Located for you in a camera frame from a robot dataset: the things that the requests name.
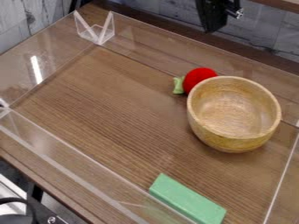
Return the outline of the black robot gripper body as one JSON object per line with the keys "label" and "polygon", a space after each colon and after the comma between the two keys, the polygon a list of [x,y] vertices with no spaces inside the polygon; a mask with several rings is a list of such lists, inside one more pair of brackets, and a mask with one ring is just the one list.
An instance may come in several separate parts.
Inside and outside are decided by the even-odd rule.
{"label": "black robot gripper body", "polygon": [[240,0],[194,0],[196,9],[205,17],[230,16],[240,19],[244,9],[240,6]]}

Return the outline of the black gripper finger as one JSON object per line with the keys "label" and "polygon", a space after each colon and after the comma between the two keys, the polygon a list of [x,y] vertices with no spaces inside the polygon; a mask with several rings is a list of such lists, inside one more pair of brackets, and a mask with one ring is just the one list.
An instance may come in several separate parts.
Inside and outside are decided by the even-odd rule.
{"label": "black gripper finger", "polygon": [[200,24],[205,33],[212,33],[226,25],[226,0],[196,0]]}

